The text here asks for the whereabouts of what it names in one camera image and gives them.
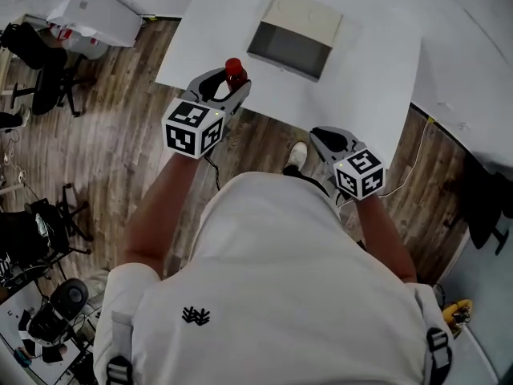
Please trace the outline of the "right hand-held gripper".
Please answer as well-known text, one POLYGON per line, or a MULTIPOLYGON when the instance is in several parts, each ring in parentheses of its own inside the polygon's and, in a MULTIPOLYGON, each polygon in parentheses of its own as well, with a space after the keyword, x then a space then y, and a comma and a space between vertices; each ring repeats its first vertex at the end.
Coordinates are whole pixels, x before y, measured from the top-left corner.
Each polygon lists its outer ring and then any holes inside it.
MULTIPOLYGON (((357 140, 343 129, 316 127, 309 132, 311 144, 323 161, 332 160, 332 151, 348 151, 349 141, 357 140)), ((368 147, 352 152, 333 163, 335 185, 361 201, 385 186, 385 167, 378 154, 368 147)))

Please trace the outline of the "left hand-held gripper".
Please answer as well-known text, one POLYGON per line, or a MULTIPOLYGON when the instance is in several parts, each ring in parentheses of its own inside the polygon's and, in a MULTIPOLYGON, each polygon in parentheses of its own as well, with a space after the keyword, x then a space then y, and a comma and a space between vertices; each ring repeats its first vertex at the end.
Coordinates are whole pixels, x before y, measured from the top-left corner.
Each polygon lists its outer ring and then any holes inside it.
POLYGON ((167 148, 198 160, 222 140, 228 117, 248 97, 252 86, 249 79, 224 98, 214 99, 225 80, 223 67, 207 71, 171 101, 161 120, 167 148))

